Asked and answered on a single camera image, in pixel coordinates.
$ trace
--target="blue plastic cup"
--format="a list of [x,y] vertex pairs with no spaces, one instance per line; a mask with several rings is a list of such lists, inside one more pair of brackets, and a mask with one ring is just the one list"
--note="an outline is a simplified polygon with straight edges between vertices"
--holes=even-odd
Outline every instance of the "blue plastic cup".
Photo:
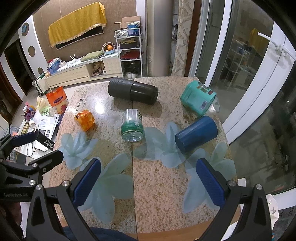
[[192,125],[175,135],[175,142],[181,152],[185,153],[216,138],[218,129],[214,120],[203,116]]

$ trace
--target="blue gripper pad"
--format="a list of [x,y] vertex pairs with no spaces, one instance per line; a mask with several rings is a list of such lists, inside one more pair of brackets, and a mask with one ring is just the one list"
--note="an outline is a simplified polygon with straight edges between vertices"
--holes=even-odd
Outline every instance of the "blue gripper pad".
[[25,144],[28,144],[30,142],[33,142],[36,140],[36,133],[35,132],[29,132],[26,134],[22,134],[16,137],[13,137],[11,141],[11,145],[15,147],[19,147]]
[[214,176],[216,171],[206,159],[199,159],[196,163],[196,173],[202,181],[213,203],[220,208],[225,204],[225,191]]
[[83,171],[81,171],[81,172],[86,171],[86,173],[84,174],[81,181],[78,183],[78,185],[74,189],[72,203],[76,208],[85,203],[85,200],[87,199],[91,189],[93,188],[99,175],[101,174],[102,167],[101,167],[100,160],[96,158],[93,158],[92,160],[95,160],[95,162],[92,164],[91,167],[89,167],[89,165],[91,164],[89,163],[86,166],[86,168]]

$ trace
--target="black cylindrical container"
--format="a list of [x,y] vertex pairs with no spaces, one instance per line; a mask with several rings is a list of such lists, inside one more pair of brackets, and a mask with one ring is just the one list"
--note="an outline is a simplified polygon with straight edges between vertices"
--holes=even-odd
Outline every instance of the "black cylindrical container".
[[115,77],[109,82],[108,93],[121,99],[154,105],[158,96],[158,89],[153,85]]

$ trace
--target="paper document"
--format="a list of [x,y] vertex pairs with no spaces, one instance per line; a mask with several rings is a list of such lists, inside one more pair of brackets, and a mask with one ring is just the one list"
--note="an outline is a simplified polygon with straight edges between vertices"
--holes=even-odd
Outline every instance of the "paper document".
[[[46,115],[43,115],[40,118],[38,130],[47,138],[51,139],[58,120],[59,119],[56,116],[48,117]],[[40,142],[35,141],[35,149],[47,151],[48,148],[42,145]]]

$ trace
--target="cardboard box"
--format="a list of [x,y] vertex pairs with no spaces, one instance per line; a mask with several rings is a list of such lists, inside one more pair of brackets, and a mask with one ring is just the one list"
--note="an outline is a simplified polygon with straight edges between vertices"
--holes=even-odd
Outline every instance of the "cardboard box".
[[120,23],[120,29],[122,29],[122,28],[127,28],[129,23],[133,23],[136,21],[141,21],[141,16],[121,18],[121,22],[115,22],[115,23]]

